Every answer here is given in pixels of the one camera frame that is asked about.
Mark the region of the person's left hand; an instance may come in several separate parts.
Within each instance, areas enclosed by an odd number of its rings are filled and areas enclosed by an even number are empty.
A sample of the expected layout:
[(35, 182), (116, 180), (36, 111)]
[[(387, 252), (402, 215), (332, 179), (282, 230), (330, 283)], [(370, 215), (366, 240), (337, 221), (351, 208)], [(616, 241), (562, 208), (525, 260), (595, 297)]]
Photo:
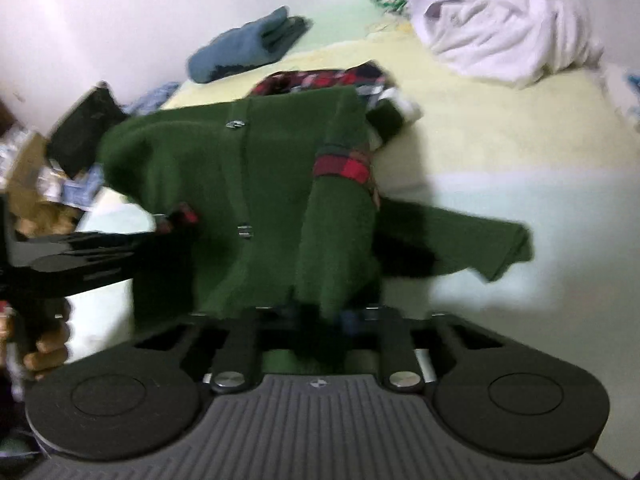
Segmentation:
[[(70, 356), (67, 343), (70, 340), (70, 303), (66, 298), (49, 300), (48, 306), (54, 313), (54, 330), (43, 334), (35, 343), (35, 350), (24, 357), (24, 367), (35, 374), (37, 380), (50, 373), (51, 370), (65, 364)], [(14, 316), (10, 304), (1, 301), (1, 368), (8, 364), (8, 344), (14, 336)]]

